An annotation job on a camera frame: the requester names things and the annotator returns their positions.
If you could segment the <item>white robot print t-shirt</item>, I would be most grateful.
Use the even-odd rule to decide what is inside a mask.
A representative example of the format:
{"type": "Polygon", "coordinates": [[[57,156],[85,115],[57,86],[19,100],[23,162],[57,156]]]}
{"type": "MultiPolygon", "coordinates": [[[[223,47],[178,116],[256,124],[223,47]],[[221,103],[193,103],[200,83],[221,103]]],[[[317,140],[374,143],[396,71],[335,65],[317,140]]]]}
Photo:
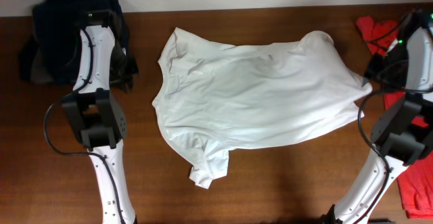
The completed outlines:
{"type": "Polygon", "coordinates": [[[230,151],[294,145],[339,129],[356,120],[356,101],[372,90],[322,31],[236,46],[176,28],[158,63],[158,127],[204,189],[226,176],[230,151]]]}

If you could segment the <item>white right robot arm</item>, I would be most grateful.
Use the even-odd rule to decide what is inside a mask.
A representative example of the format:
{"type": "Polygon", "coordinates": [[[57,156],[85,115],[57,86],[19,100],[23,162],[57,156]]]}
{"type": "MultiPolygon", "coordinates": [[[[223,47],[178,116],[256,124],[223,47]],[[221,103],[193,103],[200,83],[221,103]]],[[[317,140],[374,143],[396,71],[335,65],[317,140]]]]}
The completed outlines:
{"type": "Polygon", "coordinates": [[[363,100],[401,92],[370,135],[359,128],[370,152],[348,193],[321,216],[320,223],[369,223],[390,184],[432,153],[432,13],[421,9],[401,18],[384,55],[371,57],[365,78],[380,84],[363,100]]]}

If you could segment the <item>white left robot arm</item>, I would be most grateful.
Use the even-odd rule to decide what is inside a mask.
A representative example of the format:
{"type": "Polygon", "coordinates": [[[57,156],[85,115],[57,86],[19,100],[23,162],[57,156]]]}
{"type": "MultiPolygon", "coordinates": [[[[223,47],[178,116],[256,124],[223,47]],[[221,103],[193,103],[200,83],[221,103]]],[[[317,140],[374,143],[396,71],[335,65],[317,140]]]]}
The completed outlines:
{"type": "Polygon", "coordinates": [[[93,164],[103,223],[136,223],[122,160],[127,121],[110,91],[111,63],[126,58],[118,42],[117,24],[120,18],[108,9],[82,16],[78,76],[62,107],[76,140],[93,164]]]}

